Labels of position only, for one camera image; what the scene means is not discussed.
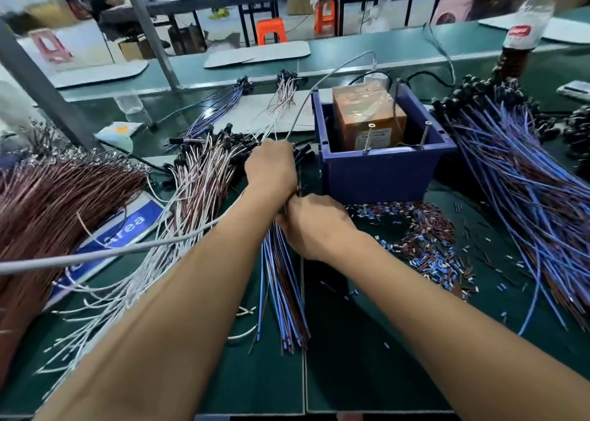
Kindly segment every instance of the grey cable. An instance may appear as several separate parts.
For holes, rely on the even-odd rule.
[[[354,58],[351,58],[350,60],[347,60],[345,63],[340,64],[338,67],[336,67],[333,71],[331,71],[330,73],[328,73],[326,76],[324,76],[322,79],[320,79],[320,81],[316,82],[313,87],[311,89],[309,89],[309,93],[306,95],[305,99],[303,100],[303,103],[301,103],[301,107],[299,108],[299,111],[297,112],[297,115],[295,115],[295,119],[293,120],[293,124],[291,125],[291,129],[289,129],[289,132],[287,133],[287,136],[285,137],[285,140],[288,140],[289,137],[291,136],[291,133],[293,132],[293,129],[295,129],[295,125],[297,124],[297,120],[299,118],[299,115],[301,115],[301,111],[303,111],[303,106],[305,106],[307,100],[309,99],[309,97],[312,95],[312,92],[314,90],[317,89],[317,87],[325,80],[327,79],[329,76],[332,76],[333,74],[335,74],[338,70],[340,70],[341,68],[343,68],[345,65],[351,63],[354,60],[359,59],[360,57],[363,57],[365,55],[368,55],[369,53],[373,54],[373,65],[376,64],[376,58],[377,55],[375,54],[375,52],[373,52],[373,50],[369,50],[366,52],[361,53],[360,55],[355,56]]]

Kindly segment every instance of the plastic bottle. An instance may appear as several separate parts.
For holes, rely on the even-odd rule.
[[[519,78],[523,74],[529,53],[539,45],[554,11],[555,0],[527,0],[520,6],[494,68],[498,79]]]

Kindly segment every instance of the chair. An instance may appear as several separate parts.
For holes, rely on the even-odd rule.
[[[281,18],[263,19],[256,24],[256,36],[258,45],[266,45],[264,37],[269,33],[276,33],[280,42],[287,42],[285,24]]]
[[[324,15],[324,4],[328,4],[330,7],[330,14]],[[325,26],[331,26],[332,28],[336,24],[336,10],[334,6],[334,0],[320,0],[316,6],[316,22],[313,29],[316,35],[321,35]]]

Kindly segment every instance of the black cable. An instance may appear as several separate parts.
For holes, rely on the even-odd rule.
[[[138,162],[141,162],[141,163],[143,163],[144,165],[147,165],[147,166],[149,166],[149,167],[150,167],[150,168],[152,168],[152,169],[155,169],[155,170],[157,170],[157,171],[160,171],[160,172],[162,172],[162,173],[171,174],[171,172],[170,172],[170,171],[168,171],[168,170],[165,170],[164,168],[160,168],[159,166],[155,166],[154,164],[152,164],[152,163],[149,163],[148,161],[146,161],[146,160],[142,159],[141,157],[139,157],[139,156],[136,156],[136,155],[135,155],[135,154],[133,154],[133,153],[130,153],[130,152],[129,152],[128,150],[126,150],[126,149],[123,149],[123,148],[120,148],[120,147],[118,147],[118,146],[115,146],[115,145],[113,145],[113,144],[110,144],[109,142],[105,142],[104,140],[100,140],[100,139],[99,139],[99,142],[100,142],[100,143],[102,143],[102,144],[104,144],[104,145],[110,146],[111,148],[113,148],[113,149],[116,149],[117,151],[121,151],[123,154],[126,154],[126,155],[128,155],[129,157],[131,157],[131,158],[134,158],[134,159],[135,159],[135,160],[137,160]]]
[[[197,102],[196,102],[196,103],[194,103],[194,104],[189,104],[189,105],[187,105],[187,106],[181,107],[180,109],[177,109],[177,110],[175,110],[173,113],[171,113],[171,114],[168,114],[168,115],[166,115],[165,117],[162,117],[162,118],[161,118],[161,119],[159,119],[158,121],[155,121],[155,122],[153,122],[153,123],[150,123],[150,125],[149,125],[149,128],[150,128],[150,129],[152,129],[152,130],[154,130],[155,128],[157,128],[157,127],[158,127],[158,125],[159,125],[159,124],[160,124],[162,121],[165,121],[166,119],[169,119],[170,117],[173,117],[174,115],[176,115],[176,114],[178,114],[178,113],[180,113],[180,112],[182,112],[182,111],[186,111],[186,110],[188,110],[188,109],[193,109],[194,107],[211,107],[211,108],[212,108],[212,107],[215,105],[215,103],[214,103],[214,104],[212,104],[211,106],[208,106],[208,105],[206,105],[206,104],[201,104],[201,103],[204,103],[205,101],[207,101],[207,100],[208,100],[208,99],[210,99],[211,97],[213,97],[213,96],[215,96],[215,95],[218,95],[218,94],[221,94],[221,93],[223,93],[223,92],[226,92],[226,91],[231,91],[231,88],[229,88],[229,87],[228,87],[228,88],[226,88],[226,89],[221,89],[221,90],[218,90],[217,92],[213,92],[212,94],[210,94],[210,95],[208,95],[208,96],[204,97],[204,98],[203,98],[201,101],[197,101]]]
[[[455,85],[446,83],[436,73],[430,72],[428,70],[418,70],[417,72],[414,72],[413,74],[409,75],[408,78],[405,79],[405,82],[409,85],[410,80],[414,79],[418,75],[428,75],[428,76],[431,76],[435,80],[437,80],[440,84],[442,84],[443,86],[448,87],[449,89],[454,89],[455,88]]]
[[[351,82],[348,83],[348,85],[353,85],[355,82],[357,82],[359,79],[364,78],[366,75],[370,75],[372,73],[382,73],[384,75],[387,75],[387,77],[389,78],[389,87],[387,88],[387,90],[391,89],[391,86],[393,86],[394,84],[394,80],[391,78],[391,75],[389,74],[389,72],[376,72],[376,71],[371,71],[371,72],[365,72],[362,75],[357,76],[354,80],[352,80]]]
[[[291,31],[295,30],[295,29],[296,29],[298,26],[300,26],[302,23],[304,23],[304,22],[307,20],[307,18],[308,18],[309,16],[311,16],[311,15],[313,15],[313,11],[312,11],[312,14],[308,14],[308,15],[306,15],[306,16],[303,18],[303,20],[302,20],[301,22],[299,22],[299,23],[298,23],[296,26],[294,26],[293,28],[291,28],[291,30],[287,30],[287,31],[285,31],[285,33],[289,33],[289,32],[291,32]]]
[[[361,31],[363,31],[363,21],[365,20],[365,12],[367,11],[367,7],[365,6],[365,9],[363,10],[363,16],[360,19],[360,28],[359,28],[359,34]]]

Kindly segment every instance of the metal pole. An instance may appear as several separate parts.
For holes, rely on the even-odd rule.
[[[144,0],[131,0],[131,5],[135,11],[137,20],[139,20],[139,25],[141,25],[144,30],[144,34],[149,42],[151,50],[153,51],[153,54],[156,55],[156,59],[168,80],[168,84],[170,84],[170,88],[174,91],[178,90],[180,88],[180,83],[178,82],[174,70],[172,70],[172,65],[170,64],[168,55],[166,55],[166,52],[164,51],[164,47],[158,37],[156,28],[153,26],[153,22],[151,21]]]
[[[90,122],[75,105],[68,103],[49,78],[26,54],[6,24],[0,21],[0,62],[25,92],[45,111],[49,119],[76,145],[104,151],[90,128]]]

